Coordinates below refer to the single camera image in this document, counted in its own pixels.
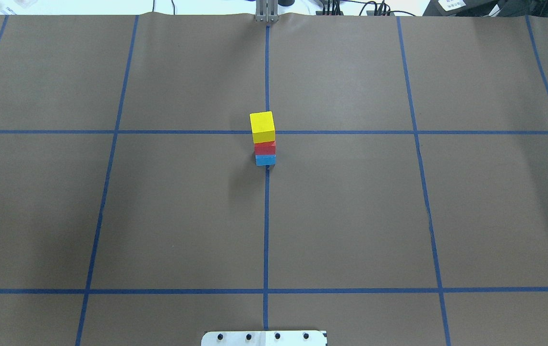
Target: clear plastic object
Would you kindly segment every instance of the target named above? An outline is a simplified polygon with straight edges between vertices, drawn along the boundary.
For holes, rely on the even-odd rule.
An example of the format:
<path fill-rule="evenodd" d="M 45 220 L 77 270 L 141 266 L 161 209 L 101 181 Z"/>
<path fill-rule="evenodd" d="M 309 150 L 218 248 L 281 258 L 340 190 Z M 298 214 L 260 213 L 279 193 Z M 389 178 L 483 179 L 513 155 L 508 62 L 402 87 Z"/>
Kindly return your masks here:
<path fill-rule="evenodd" d="M 32 4 L 37 2 L 37 0 L 14 0 L 16 4 L 20 5 L 23 9 L 27 9 Z"/>

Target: white metal plate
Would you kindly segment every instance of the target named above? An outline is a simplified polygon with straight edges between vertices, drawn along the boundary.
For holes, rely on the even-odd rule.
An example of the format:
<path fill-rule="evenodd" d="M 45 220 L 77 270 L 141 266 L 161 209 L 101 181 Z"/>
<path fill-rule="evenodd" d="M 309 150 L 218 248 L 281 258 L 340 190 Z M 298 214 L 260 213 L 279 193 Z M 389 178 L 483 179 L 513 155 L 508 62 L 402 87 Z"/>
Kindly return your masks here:
<path fill-rule="evenodd" d="M 201 346 L 327 346 L 326 331 L 208 332 Z"/>

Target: red block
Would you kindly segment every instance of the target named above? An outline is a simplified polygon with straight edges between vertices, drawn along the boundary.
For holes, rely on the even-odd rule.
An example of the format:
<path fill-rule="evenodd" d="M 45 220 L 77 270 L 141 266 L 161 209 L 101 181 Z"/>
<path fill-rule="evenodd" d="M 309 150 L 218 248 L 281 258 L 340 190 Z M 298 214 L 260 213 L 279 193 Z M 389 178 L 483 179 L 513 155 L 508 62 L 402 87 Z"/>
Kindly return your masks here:
<path fill-rule="evenodd" d="M 276 141 L 255 144 L 255 155 L 276 155 Z"/>

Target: cube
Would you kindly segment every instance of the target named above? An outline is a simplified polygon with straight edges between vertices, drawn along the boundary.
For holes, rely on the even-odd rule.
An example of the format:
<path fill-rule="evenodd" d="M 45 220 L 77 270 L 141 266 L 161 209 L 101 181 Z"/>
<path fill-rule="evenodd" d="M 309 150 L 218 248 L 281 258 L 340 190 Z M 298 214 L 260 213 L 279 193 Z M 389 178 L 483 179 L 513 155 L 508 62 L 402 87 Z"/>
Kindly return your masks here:
<path fill-rule="evenodd" d="M 276 155 L 276 141 L 255 144 L 255 155 Z"/>
<path fill-rule="evenodd" d="M 276 140 L 274 116 L 271 111 L 250 114 L 250 128 L 252 129 L 252 142 L 254 144 L 274 142 Z"/>
<path fill-rule="evenodd" d="M 272 166 L 276 164 L 276 155 L 255 155 L 257 166 Z"/>

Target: yellow block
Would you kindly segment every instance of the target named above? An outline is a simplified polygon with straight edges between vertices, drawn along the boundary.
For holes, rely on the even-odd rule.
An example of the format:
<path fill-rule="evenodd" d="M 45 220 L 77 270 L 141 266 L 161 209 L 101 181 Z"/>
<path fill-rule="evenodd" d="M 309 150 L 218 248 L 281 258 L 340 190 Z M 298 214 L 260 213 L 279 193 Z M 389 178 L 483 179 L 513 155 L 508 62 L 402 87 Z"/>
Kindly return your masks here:
<path fill-rule="evenodd" d="M 271 111 L 250 114 L 250 127 L 252 129 L 252 142 L 254 144 L 274 142 L 276 140 L 274 116 Z"/>

